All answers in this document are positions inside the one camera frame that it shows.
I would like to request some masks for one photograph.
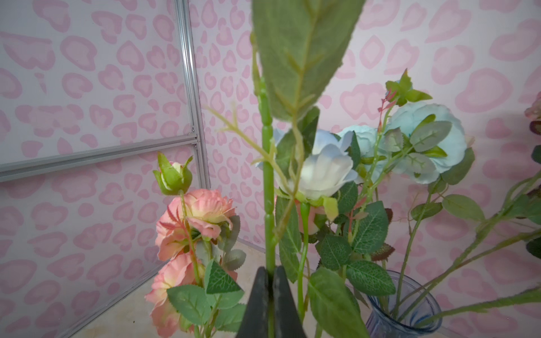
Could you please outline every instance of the glass vase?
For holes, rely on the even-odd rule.
[[[391,276],[394,285],[398,288],[400,273],[391,270],[387,270],[387,272]],[[406,295],[420,286],[421,285],[413,279],[404,276],[400,298],[403,299]],[[401,304],[398,311],[399,315],[401,315],[419,295],[420,293],[417,293],[417,295],[408,298],[404,304]],[[440,328],[441,319],[436,320],[425,327],[415,327],[415,325],[422,320],[441,312],[438,302],[431,294],[428,294],[416,308],[400,322],[392,319],[388,313],[383,310],[385,308],[389,309],[389,311],[394,309],[397,302],[396,297],[396,294],[385,297],[368,296],[368,300],[372,305],[372,314],[366,322],[366,328],[368,329],[371,338],[415,338],[433,333]]]

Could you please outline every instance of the beige floor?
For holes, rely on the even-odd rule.
[[[246,252],[247,258],[244,265],[238,270],[239,277],[237,282],[246,291],[241,302],[246,303],[253,283],[255,271],[261,265],[265,264],[265,256],[262,252],[255,250],[242,243],[237,243],[237,248]],[[115,304],[98,318],[90,322],[83,329],[77,332],[72,338],[132,338],[145,337],[156,338],[156,330],[152,326],[149,313],[153,305],[144,300],[145,294],[150,292],[152,279],[141,285],[122,301]],[[364,320],[368,319],[370,310],[361,304],[361,316]],[[315,333],[315,319],[308,312],[304,321],[305,332],[308,337],[313,337]],[[191,337],[188,334],[177,332],[174,338]],[[218,332],[216,338],[234,337],[233,334]],[[447,338],[447,336],[434,333],[426,338]]]

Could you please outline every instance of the wall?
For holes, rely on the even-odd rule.
[[[241,128],[260,141],[250,78],[249,1],[194,0],[190,14],[201,106],[231,116],[236,104]],[[476,137],[477,160],[450,193],[472,197],[491,214],[514,182],[538,169],[529,154],[541,140],[527,130],[523,111],[541,91],[540,18],[539,0],[368,1],[344,65],[319,100],[320,128],[337,132],[351,124],[376,126],[383,84],[408,68],[415,87],[447,105],[467,134]],[[203,113],[212,187],[239,206],[241,237],[263,246],[262,175],[249,166],[258,156],[238,136],[218,132],[221,123]],[[278,126],[285,128],[284,123]],[[393,269],[399,269],[408,240],[404,217],[423,200],[420,193],[414,202],[423,189],[396,175],[379,189],[395,215],[388,236],[397,249],[388,265]],[[480,249],[524,229],[503,223]],[[421,226],[407,273],[426,282],[473,238],[473,223],[440,213]],[[517,244],[453,274],[434,295],[449,309],[514,294],[540,277],[541,262]],[[446,319],[444,326],[468,337],[522,337],[531,336],[540,319],[541,305],[535,304],[463,314]]]
[[[190,132],[175,20],[171,0],[2,1],[0,165]],[[156,272],[156,167],[146,153],[0,184],[1,337],[69,335]]]

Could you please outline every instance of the light blue peony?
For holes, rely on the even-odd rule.
[[[344,137],[344,135],[349,132],[354,132],[357,136],[357,143],[359,144],[361,157],[374,157],[375,138],[378,134],[378,130],[367,125],[352,125],[339,132],[338,135],[340,137]],[[388,156],[388,152],[383,149],[379,149],[378,154],[380,156]],[[378,161],[376,168],[374,169],[374,173],[372,173],[372,182],[376,181],[381,175],[385,164],[387,164],[387,160]],[[364,164],[364,166],[366,171],[368,172],[371,165]],[[364,180],[361,177],[357,180],[358,183],[361,183],[363,181]]]
[[[408,170],[405,160],[400,161],[393,171],[397,174],[407,174],[414,181],[421,184],[434,182],[438,175],[451,169],[464,158],[467,144],[464,128],[459,119],[453,116],[449,108],[441,104],[426,104],[424,102],[408,103],[391,116],[386,130],[400,128],[403,134],[410,137],[415,128],[428,115],[434,114],[436,121],[449,121],[453,124],[447,137],[438,143],[438,146],[447,153],[446,157],[429,157],[436,166],[436,170],[429,174],[415,177],[414,172]]]
[[[274,129],[274,141],[280,143],[284,133]],[[353,168],[353,160],[347,153],[353,133],[347,133],[341,140],[325,130],[317,130],[312,154],[302,166],[299,192],[309,200],[334,195],[345,183],[358,178]]]

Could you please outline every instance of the metal frame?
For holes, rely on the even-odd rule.
[[[160,140],[148,140],[129,145],[118,145],[96,150],[81,151],[71,155],[50,156],[38,158],[36,160],[0,164],[0,182],[12,181],[19,178],[114,160],[130,155],[191,144],[194,146],[196,152],[200,187],[210,188],[207,151],[204,146],[203,120],[199,102],[199,91],[197,90],[199,87],[195,70],[188,0],[176,0],[174,3],[177,9],[177,19],[179,22],[179,45],[182,52],[184,78],[186,79],[186,96],[188,98],[192,134],[162,138]]]

